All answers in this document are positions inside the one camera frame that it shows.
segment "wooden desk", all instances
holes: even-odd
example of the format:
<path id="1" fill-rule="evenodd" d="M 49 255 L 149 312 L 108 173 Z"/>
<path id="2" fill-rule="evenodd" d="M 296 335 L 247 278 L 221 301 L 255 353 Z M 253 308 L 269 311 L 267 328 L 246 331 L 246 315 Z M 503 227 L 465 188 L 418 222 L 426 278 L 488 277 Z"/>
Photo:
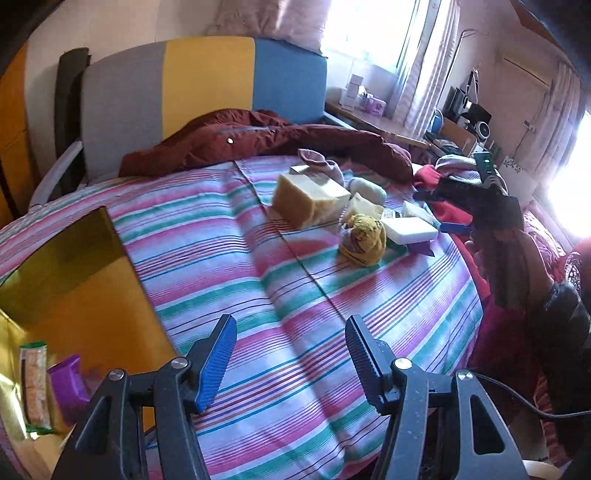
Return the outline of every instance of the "wooden desk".
<path id="1" fill-rule="evenodd" d="M 404 127 L 388 118 L 377 117 L 361 110 L 345 110 L 338 103 L 326 102 L 325 110 L 336 117 L 346 118 L 360 126 L 360 129 L 381 135 L 386 142 L 412 145 L 413 147 L 429 148 L 429 142 L 412 135 Z"/>

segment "white cloth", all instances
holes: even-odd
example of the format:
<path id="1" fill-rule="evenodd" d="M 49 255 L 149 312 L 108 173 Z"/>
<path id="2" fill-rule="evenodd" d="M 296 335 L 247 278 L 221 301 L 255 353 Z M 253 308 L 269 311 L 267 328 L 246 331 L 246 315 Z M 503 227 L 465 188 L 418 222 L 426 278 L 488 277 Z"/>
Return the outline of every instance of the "white cloth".
<path id="1" fill-rule="evenodd" d="M 534 119 L 535 131 L 527 132 L 514 155 L 515 161 L 540 183 L 554 177 L 569 153 L 579 123 L 580 96 L 579 77 L 561 62 Z"/>
<path id="2" fill-rule="evenodd" d="M 418 136 L 427 130 L 452 65 L 458 42 L 460 5 L 457 0 L 441 0 L 434 22 L 433 15 L 431 6 L 425 21 L 425 29 L 433 25 L 427 48 L 422 56 L 417 55 L 391 117 Z"/>
<path id="3" fill-rule="evenodd" d="M 473 158 L 462 157 L 460 155 L 444 155 L 435 164 L 435 170 L 444 177 L 449 177 L 453 180 L 470 183 L 472 185 L 482 185 L 480 174 L 476 166 L 476 160 Z M 507 193 L 507 185 L 505 180 L 495 169 L 496 176 L 501 180 L 501 187 Z"/>

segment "red cloth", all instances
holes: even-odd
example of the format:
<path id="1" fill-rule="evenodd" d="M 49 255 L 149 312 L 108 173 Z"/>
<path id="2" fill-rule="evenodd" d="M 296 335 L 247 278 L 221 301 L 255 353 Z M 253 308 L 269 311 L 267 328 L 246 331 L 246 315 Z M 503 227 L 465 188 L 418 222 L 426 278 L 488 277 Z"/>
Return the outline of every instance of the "red cloth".
<path id="1" fill-rule="evenodd" d="M 414 186 L 417 189 L 432 190 L 441 177 L 432 165 L 426 165 L 416 173 Z M 449 202 L 433 202 L 430 207 L 440 222 L 468 224 L 472 221 L 470 214 Z M 468 239 L 456 235 L 451 237 L 472 275 L 483 307 L 478 338 L 468 360 L 468 367 L 502 381 L 525 398 L 533 398 L 540 367 L 529 340 L 525 316 L 503 310 L 495 304 L 488 282 L 479 275 L 474 259 L 464 245 L 464 241 Z M 498 387 L 491 388 L 486 384 L 484 387 L 505 421 L 510 423 L 519 412 L 521 404 L 512 401 Z"/>
<path id="2" fill-rule="evenodd" d="M 119 177 L 159 177 L 258 155 L 296 155 L 299 148 L 349 157 L 397 183 L 413 181 L 410 154 L 377 134 L 332 125 L 294 125 L 273 112 L 240 109 L 208 113 L 159 145 L 127 154 Z"/>

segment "hand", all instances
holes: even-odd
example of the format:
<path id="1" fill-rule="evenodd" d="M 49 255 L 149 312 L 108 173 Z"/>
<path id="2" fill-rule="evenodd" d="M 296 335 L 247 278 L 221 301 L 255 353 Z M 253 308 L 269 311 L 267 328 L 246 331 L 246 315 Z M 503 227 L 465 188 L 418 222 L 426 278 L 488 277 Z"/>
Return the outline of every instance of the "hand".
<path id="1" fill-rule="evenodd" d="M 474 257 L 478 272 L 489 281 L 491 292 L 507 292 L 508 306 L 530 311 L 548 296 L 554 281 L 544 265 L 532 237 L 520 230 L 474 232 L 466 248 Z M 506 278 L 495 278 L 503 249 L 507 262 Z"/>

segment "black cable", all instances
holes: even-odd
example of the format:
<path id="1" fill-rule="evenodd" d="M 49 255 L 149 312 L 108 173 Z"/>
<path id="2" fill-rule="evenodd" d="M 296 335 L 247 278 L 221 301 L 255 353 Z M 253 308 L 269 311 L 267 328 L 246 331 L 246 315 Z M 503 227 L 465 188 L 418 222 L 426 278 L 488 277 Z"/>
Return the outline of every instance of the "black cable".
<path id="1" fill-rule="evenodd" d="M 485 380 L 487 382 L 496 385 L 497 387 L 501 387 L 511 395 L 513 395 L 517 400 L 523 403 L 526 407 L 528 407 L 532 412 L 534 412 L 539 418 L 543 420 L 555 421 L 555 420 L 564 420 L 564 419 L 575 419 L 578 417 L 586 417 L 587 415 L 591 415 L 591 410 L 585 411 L 576 411 L 573 413 L 563 413 L 563 414 L 556 414 L 556 413 L 546 413 L 545 411 L 541 411 L 535 405 L 533 405 L 530 401 L 528 401 L 523 395 L 517 393 L 513 390 L 510 386 L 505 385 L 503 382 L 500 382 L 494 378 L 487 377 L 486 375 L 477 374 L 476 372 L 472 372 L 476 377 L 481 380 Z"/>

